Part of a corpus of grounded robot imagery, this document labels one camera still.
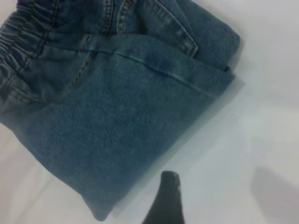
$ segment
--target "denim fabric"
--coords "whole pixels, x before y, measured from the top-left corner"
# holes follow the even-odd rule
[[[0,121],[105,220],[227,88],[239,36],[188,0],[19,0]]]

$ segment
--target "jeans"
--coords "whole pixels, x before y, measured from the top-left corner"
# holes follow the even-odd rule
[[[233,81],[239,42],[189,0],[19,0],[0,122],[105,220]]]

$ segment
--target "white background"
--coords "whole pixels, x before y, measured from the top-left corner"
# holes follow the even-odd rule
[[[106,224],[140,224],[163,170],[179,173],[187,224],[299,223],[299,2],[197,0],[243,39],[239,79]],[[0,0],[0,23],[15,0]],[[0,126],[0,223],[97,224],[79,194]]]

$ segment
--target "black object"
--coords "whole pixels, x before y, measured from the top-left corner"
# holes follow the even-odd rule
[[[184,224],[181,186],[177,173],[164,171],[155,201],[142,224]]]

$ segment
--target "folded jeans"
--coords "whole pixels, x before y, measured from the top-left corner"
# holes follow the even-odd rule
[[[233,81],[239,42],[189,0],[19,0],[0,122],[105,220]]]

